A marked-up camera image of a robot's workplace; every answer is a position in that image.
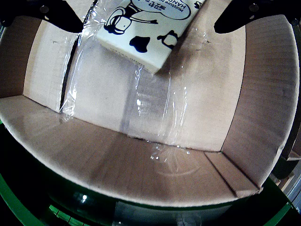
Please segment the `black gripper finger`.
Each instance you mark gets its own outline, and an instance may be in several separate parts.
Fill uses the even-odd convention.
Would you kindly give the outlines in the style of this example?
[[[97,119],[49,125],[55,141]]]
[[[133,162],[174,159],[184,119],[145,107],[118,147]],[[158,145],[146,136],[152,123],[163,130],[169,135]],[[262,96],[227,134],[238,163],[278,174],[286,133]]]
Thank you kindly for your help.
[[[216,33],[230,33],[261,18],[284,15],[291,25],[301,23],[299,0],[233,0],[214,23]]]
[[[67,32],[82,32],[83,22],[65,0],[2,0],[0,24],[11,26],[17,16],[45,20]]]

